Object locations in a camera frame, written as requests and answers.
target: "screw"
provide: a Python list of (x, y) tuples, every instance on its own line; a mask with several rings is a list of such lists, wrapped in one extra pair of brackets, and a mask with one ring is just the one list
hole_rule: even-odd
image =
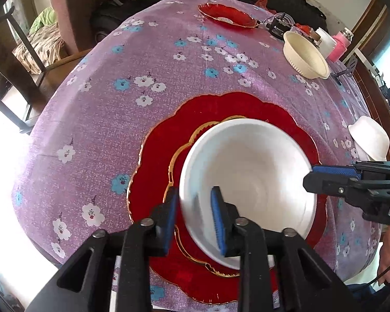
[(152, 226), (155, 222), (152, 218), (143, 218), (140, 222), (141, 226)]
[(106, 235), (106, 231), (103, 230), (103, 229), (99, 229), (99, 230), (96, 230), (94, 231), (94, 233), (92, 234), (92, 236), (94, 238), (102, 238)]
[(235, 220), (235, 224), (238, 226), (246, 226), (248, 224), (248, 219), (244, 217), (238, 217)]
[(294, 237), (296, 236), (298, 233), (295, 231), (295, 229), (292, 229), (292, 228), (286, 228), (286, 229), (283, 229), (283, 234), (286, 236), (286, 237)]

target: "green blanket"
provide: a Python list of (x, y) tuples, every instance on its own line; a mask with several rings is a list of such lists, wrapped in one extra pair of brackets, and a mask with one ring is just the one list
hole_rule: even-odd
[(52, 26), (56, 23), (56, 21), (56, 13), (53, 8), (48, 7), (44, 9), (33, 22), (32, 27), (30, 27), (29, 35), (36, 33), (43, 26)]

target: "purple tablecloth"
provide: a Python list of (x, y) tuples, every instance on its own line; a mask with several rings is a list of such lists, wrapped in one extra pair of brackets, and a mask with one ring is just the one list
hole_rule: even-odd
[[(250, 93), (286, 109), (314, 139), (322, 163), (346, 165), (358, 157), (347, 126), (369, 114), (356, 82), (303, 78), (286, 61), (282, 41), (264, 29), (246, 33), (203, 18), (197, 6), (206, 2), (259, 20), (271, 15), (235, 0), (163, 0), (99, 43), (40, 116), (13, 201), (27, 235), (58, 261), (97, 228), (130, 225), (125, 193), (144, 137), (197, 95)], [(328, 199), (327, 214), (316, 250), (346, 280), (372, 260), (379, 225), (337, 198)], [(151, 284), (157, 306), (210, 310), (155, 274)], [(235, 309), (236, 303), (213, 307)]]

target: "red flower-shaped plate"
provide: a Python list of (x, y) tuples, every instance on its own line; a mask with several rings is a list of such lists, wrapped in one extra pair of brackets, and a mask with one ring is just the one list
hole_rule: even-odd
[(198, 9), (205, 16), (225, 22), (226, 24), (231, 24), (232, 26), (243, 28), (255, 28), (258, 26), (257, 21), (249, 14), (233, 7), (224, 6), (223, 4), (200, 4)]
[[(314, 141), (283, 108), (242, 92), (198, 96), (184, 103), (175, 115), (160, 122), (146, 136), (139, 165), (127, 190), (127, 206), (133, 221), (149, 216), (152, 208), (163, 202), (168, 188), (178, 186), (186, 155), (196, 139), (211, 126), (233, 118), (259, 119), (277, 126), (300, 145), (312, 165), (319, 164)], [(325, 230), (326, 200), (326, 196), (317, 197), (315, 219), (306, 238), (312, 247)], [(216, 263), (198, 248), (186, 230), (180, 209), (168, 256), (153, 257), (150, 265), (163, 279), (179, 286), (196, 301), (225, 304), (237, 300), (238, 272)], [(276, 290), (273, 269), (271, 280)]]

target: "person's arm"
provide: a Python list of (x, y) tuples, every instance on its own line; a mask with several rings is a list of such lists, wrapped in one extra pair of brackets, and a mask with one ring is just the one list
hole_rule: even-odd
[[(390, 266), (390, 226), (383, 236), (383, 246), (380, 249), (380, 264), (377, 275), (385, 271)], [(379, 285), (390, 282), (390, 270), (379, 279)]]

